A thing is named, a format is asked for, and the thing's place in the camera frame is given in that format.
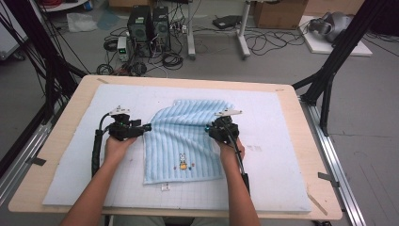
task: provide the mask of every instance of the white mat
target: white mat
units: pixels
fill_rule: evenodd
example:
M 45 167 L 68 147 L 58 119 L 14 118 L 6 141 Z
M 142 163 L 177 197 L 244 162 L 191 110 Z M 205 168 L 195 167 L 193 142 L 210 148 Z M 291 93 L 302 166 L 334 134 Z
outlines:
M 302 16 L 302 19 L 299 22 L 299 25 L 303 25 L 304 23 L 309 22 L 311 19 L 314 19 L 316 17 L 312 16 Z M 311 53 L 313 54 L 331 54 L 332 52 L 332 47 L 331 43 L 328 42 L 323 36 L 319 35 L 317 31 L 306 31 L 308 28 L 303 25 L 299 27 L 299 31 L 303 34 L 305 33 L 305 41 L 306 44 L 309 47 L 309 50 L 311 50 Z M 359 41 L 358 46 L 355 47 L 355 49 L 352 51 L 350 56 L 358 56 L 358 57 L 371 57 L 372 52 L 367 48 L 367 46 L 364 45 L 363 42 Z
M 117 105 L 131 109 L 131 120 L 143 123 L 176 99 L 225 100 L 243 110 L 232 116 L 239 125 L 246 146 L 245 169 L 249 175 L 251 198 L 258 211 L 308 213 L 311 211 L 304 182 L 288 135 L 285 119 L 275 93 L 222 89 L 178 89 L 121 85 L 101 85 L 71 144 L 62 156 L 56 176 L 43 201 L 47 205 L 72 205 L 90 180 L 94 131 L 100 118 Z M 108 117 L 104 127 L 113 120 Z M 225 179 L 143 185 L 142 137 L 131 146 L 105 200 L 106 206 L 172 209 L 228 209 Z

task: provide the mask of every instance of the plastic bag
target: plastic bag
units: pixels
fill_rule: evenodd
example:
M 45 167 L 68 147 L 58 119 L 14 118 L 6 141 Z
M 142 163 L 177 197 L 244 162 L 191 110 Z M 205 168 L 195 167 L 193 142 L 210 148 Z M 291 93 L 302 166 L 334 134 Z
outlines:
M 97 29 L 97 25 L 90 15 L 68 13 L 67 20 L 70 32 L 92 31 Z

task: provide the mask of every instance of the forearm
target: forearm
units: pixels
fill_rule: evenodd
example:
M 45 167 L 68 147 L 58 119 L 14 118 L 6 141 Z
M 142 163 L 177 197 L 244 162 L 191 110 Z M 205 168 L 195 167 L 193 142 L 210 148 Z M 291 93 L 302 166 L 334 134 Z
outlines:
M 260 225 L 255 207 L 241 176 L 237 158 L 232 150 L 224 152 L 222 165 L 226 173 L 229 191 L 230 225 Z
M 105 162 L 100 167 L 61 225 L 99 224 L 105 197 L 117 166 Z

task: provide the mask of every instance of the computer tower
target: computer tower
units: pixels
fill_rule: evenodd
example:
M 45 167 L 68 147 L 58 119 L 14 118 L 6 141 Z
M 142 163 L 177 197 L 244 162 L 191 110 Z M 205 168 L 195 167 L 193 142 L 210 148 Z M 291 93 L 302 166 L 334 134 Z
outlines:
M 127 28 L 134 52 L 140 50 L 140 57 L 150 57 L 151 41 L 154 38 L 150 6 L 133 6 Z
M 154 8 L 152 11 L 152 22 L 157 51 L 170 51 L 168 7 Z

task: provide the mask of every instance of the cardboard box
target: cardboard box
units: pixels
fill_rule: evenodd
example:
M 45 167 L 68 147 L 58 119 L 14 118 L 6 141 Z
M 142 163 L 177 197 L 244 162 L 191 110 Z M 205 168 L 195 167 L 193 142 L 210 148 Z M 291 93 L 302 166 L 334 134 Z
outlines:
M 152 0 L 108 0 L 112 8 L 132 8 L 134 5 L 153 6 Z
M 340 11 L 355 15 L 363 3 L 364 0 L 309 0 L 304 14 L 321 17 L 328 11 Z
M 283 0 L 277 4 L 257 3 L 254 12 L 259 28 L 296 29 L 308 0 Z

